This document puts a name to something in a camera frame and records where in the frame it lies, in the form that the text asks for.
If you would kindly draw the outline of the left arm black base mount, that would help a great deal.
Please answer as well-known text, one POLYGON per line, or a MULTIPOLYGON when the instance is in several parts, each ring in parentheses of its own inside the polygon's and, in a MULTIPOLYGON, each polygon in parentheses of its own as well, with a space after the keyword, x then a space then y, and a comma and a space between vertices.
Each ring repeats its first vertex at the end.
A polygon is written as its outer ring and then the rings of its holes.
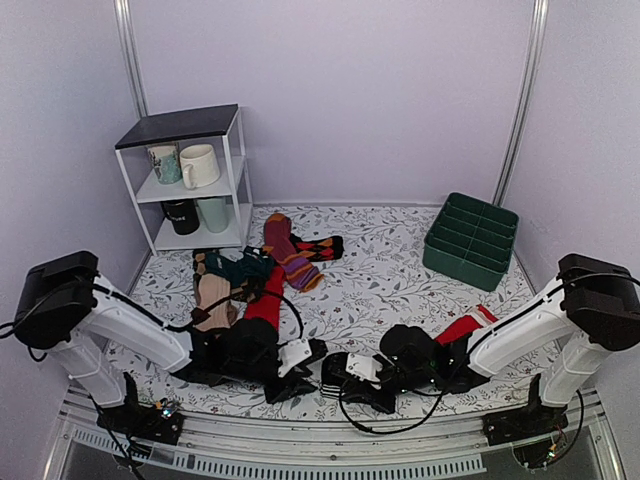
POLYGON ((137 387, 129 373, 124 373, 124 380, 124 403, 117 407, 98 407, 97 425, 128 438, 177 445, 184 423, 179 404, 163 398, 152 406, 144 406, 138 400, 137 387))

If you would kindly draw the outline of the black sock with white stripes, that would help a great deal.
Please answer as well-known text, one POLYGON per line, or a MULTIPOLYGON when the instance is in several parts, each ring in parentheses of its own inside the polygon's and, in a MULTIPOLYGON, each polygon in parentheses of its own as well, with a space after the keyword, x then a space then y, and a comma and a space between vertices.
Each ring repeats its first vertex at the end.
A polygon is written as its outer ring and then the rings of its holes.
POLYGON ((342 387, 356 383, 356 377, 347 372, 348 356, 346 352, 337 352, 323 359, 320 382, 320 394, 323 397, 337 399, 342 387))

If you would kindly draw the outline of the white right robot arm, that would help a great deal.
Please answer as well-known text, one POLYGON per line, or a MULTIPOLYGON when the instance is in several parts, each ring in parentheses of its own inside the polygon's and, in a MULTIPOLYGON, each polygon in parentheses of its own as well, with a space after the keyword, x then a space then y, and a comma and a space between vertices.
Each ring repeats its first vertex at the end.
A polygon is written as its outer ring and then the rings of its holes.
POLYGON ((514 360, 569 336, 536 399, 517 415, 521 432, 537 436, 554 422, 555 407, 565 406, 611 353, 638 344, 638 287, 624 267, 569 254, 544 289, 506 318, 448 341, 417 326, 394 325, 380 340, 379 356, 347 361, 339 400, 393 413, 399 394, 428 385, 440 395, 467 393, 514 360))

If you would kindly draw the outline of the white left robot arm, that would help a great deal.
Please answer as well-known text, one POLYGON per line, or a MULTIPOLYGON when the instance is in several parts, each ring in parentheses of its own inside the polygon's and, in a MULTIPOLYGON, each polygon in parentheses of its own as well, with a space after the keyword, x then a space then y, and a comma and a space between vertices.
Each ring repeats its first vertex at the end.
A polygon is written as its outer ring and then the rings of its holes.
POLYGON ((125 393, 125 376, 108 365, 96 336, 144 356, 170 376, 210 387, 228 381, 263 386, 274 404, 315 391, 309 364, 323 359, 320 339, 282 343, 261 317, 230 320, 230 291, 197 306, 173 325, 118 290, 98 271, 98 258, 78 251, 32 267, 10 333, 55 358, 128 434, 148 426, 148 412, 125 393))

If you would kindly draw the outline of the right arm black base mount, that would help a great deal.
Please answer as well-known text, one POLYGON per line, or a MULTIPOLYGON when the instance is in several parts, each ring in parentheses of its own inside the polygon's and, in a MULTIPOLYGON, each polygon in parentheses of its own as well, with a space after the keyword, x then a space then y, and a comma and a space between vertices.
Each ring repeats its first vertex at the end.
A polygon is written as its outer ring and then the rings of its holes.
POLYGON ((544 406, 540 383, 541 375, 537 374, 529 384, 526 405, 482 417, 482 430, 490 446, 525 440, 568 426, 567 406, 544 406))

